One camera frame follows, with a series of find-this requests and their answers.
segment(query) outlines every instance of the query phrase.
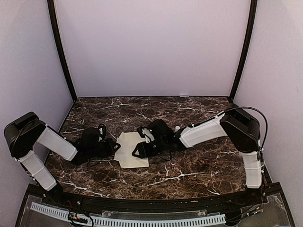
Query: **paper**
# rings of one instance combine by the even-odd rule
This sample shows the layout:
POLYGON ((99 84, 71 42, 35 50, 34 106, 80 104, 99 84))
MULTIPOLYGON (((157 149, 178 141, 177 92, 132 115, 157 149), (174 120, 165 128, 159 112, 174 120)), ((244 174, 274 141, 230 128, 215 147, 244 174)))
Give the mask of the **paper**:
POLYGON ((118 161, 120 166, 125 169, 148 167, 148 158, 138 158, 132 155, 137 144, 145 141, 145 138, 141 138, 137 132, 122 132, 117 139, 117 143, 121 147, 116 151, 114 160, 118 161))

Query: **white panel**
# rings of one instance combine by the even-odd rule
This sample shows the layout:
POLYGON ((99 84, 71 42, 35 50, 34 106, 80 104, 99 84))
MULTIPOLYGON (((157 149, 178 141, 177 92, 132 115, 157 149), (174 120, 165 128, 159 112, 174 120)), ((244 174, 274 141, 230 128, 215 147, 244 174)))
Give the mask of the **white panel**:
POLYGON ((235 99, 236 104, 256 107, 268 118, 266 165, 273 181, 282 184, 296 226, 303 226, 302 12, 301 0, 258 1, 250 50, 235 99))
POLYGON ((56 0, 78 96, 228 96, 250 0, 56 0))
MULTIPOLYGON (((56 130, 72 100, 53 39, 47 1, 0 0, 0 131, 34 111, 56 130)), ((35 149, 42 160, 46 150, 35 149)), ((0 217, 15 225, 30 177, 0 136, 0 217)))

